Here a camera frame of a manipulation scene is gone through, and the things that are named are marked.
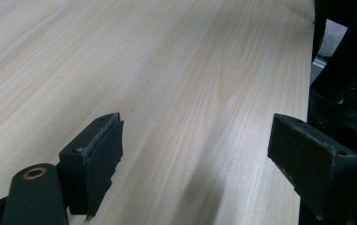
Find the grey metal floor rail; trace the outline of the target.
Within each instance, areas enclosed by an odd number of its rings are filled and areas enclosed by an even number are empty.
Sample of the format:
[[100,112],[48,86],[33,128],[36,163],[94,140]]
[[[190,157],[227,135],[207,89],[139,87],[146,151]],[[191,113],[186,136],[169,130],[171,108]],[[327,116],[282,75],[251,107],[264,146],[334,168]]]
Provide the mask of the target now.
[[327,65],[327,62],[320,57],[316,57],[314,59],[314,61],[312,62],[312,65],[316,68],[325,68]]

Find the black metal stand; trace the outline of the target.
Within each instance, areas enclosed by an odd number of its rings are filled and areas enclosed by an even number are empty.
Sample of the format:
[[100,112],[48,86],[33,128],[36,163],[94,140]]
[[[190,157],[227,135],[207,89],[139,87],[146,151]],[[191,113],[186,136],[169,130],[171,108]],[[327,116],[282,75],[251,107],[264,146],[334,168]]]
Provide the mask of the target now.
[[330,61],[311,84],[324,98],[339,102],[344,93],[357,84],[357,0],[314,0],[314,3],[312,59],[320,50],[327,20],[347,27]]

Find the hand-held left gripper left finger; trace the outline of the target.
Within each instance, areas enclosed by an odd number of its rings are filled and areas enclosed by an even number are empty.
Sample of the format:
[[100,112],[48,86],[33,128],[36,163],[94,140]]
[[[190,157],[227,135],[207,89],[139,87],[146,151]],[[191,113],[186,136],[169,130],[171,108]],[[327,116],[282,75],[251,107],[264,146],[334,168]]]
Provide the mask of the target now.
[[96,215],[123,156],[123,126],[119,112],[100,116],[59,153],[72,215]]

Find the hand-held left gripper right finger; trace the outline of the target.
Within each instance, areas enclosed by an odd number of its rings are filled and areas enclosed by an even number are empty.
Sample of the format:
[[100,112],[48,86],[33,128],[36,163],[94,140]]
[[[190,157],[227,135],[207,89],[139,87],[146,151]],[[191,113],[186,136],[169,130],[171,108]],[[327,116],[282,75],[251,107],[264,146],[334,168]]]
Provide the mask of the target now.
[[301,221],[357,221],[357,154],[308,123],[275,114],[268,157],[300,196]]

